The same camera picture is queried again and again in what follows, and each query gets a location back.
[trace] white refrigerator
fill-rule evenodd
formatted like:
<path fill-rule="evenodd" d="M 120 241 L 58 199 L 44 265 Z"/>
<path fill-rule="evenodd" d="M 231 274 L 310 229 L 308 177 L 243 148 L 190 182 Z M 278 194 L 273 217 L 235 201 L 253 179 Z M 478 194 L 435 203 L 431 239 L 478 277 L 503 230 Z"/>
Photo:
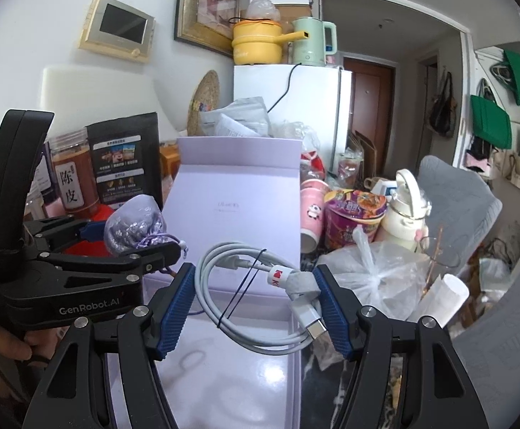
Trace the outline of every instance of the white refrigerator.
<path fill-rule="evenodd" d="M 234 99 L 262 97 L 272 124 L 301 121 L 318 134 L 319 154 L 327 170 L 336 172 L 338 153 L 345 150 L 351 110 L 351 72 L 343 68 L 291 64 L 234 67 Z"/>

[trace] green electric kettle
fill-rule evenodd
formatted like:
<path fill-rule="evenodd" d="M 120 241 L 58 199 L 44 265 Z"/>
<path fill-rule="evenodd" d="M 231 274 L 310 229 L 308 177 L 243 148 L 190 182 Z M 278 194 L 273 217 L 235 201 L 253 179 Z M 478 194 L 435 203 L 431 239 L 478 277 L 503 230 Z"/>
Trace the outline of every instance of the green electric kettle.
<path fill-rule="evenodd" d="M 307 32 L 309 38 L 293 43 L 293 64 L 325 66 L 326 56 L 337 53 L 335 24 L 316 18 L 299 18 L 293 21 L 293 31 Z M 331 50 L 326 50 L 326 29 L 331 33 Z"/>

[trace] white usb cable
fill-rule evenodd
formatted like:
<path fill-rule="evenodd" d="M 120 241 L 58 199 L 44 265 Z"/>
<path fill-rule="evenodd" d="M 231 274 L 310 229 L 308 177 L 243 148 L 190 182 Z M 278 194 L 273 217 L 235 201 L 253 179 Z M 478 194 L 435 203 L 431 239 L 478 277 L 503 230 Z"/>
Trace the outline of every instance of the white usb cable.
<path fill-rule="evenodd" d="M 211 247 L 201 258 L 198 266 L 196 266 L 195 273 L 196 296 L 198 297 L 202 309 L 214 324 L 218 325 L 222 317 L 222 311 L 215 305 L 208 290 L 210 272 L 215 266 L 227 269 L 249 269 L 252 267 L 253 261 L 256 258 L 258 261 L 256 261 L 254 269 L 267 272 L 268 281 L 275 287 L 285 288 L 285 285 L 275 285 L 272 282 L 273 275 L 276 274 L 277 271 L 281 271 L 282 273 L 286 271 L 286 279 L 289 278 L 291 280 L 294 276 L 299 274 L 306 276 L 311 275 L 311 273 L 300 273 L 299 269 L 294 268 L 286 260 L 271 252 L 261 252 L 258 248 L 250 247 L 239 242 L 218 243 Z M 319 311 L 319 302 L 316 299 L 317 294 L 313 295 L 312 292 L 310 295 L 290 294 L 289 292 L 294 292 L 293 288 L 291 291 L 288 289 L 286 289 L 286 291 L 292 300 L 290 308 L 301 326 L 300 331 L 293 332 L 287 337 L 256 337 L 235 325 L 225 316 L 222 317 L 220 324 L 221 331 L 244 348 L 264 355 L 287 355 L 306 348 L 314 338 L 326 331 L 321 321 L 322 317 L 321 311 Z"/>

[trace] framed painting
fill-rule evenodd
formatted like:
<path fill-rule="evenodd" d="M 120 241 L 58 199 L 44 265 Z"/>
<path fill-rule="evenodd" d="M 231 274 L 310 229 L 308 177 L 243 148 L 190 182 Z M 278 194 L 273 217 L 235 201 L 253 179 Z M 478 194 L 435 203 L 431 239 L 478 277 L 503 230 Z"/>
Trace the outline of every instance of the framed painting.
<path fill-rule="evenodd" d="M 232 25 L 240 0 L 178 0 L 175 40 L 232 56 Z"/>

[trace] open box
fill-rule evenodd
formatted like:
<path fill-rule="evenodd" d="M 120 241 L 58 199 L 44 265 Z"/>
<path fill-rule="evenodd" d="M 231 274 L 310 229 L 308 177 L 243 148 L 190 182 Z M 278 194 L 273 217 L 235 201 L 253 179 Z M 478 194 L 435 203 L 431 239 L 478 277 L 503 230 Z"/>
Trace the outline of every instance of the open box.
<path fill-rule="evenodd" d="M 178 145 L 181 166 L 163 215 L 167 231 L 186 241 L 186 261 L 196 265 L 216 243 L 242 241 L 299 266 L 301 141 L 187 137 L 179 138 Z M 212 271 L 209 289 L 220 309 L 245 273 Z M 171 280 L 160 273 L 145 276 L 146 300 Z M 199 310 L 195 300 L 192 311 Z M 268 285 L 264 272 L 231 321 L 254 335 L 285 336 L 296 327 L 286 292 Z M 219 331 L 206 314 L 187 318 L 176 349 L 157 368 L 181 429 L 299 428 L 300 355 L 251 352 Z M 128 428 L 115 356 L 110 370 L 118 426 Z"/>

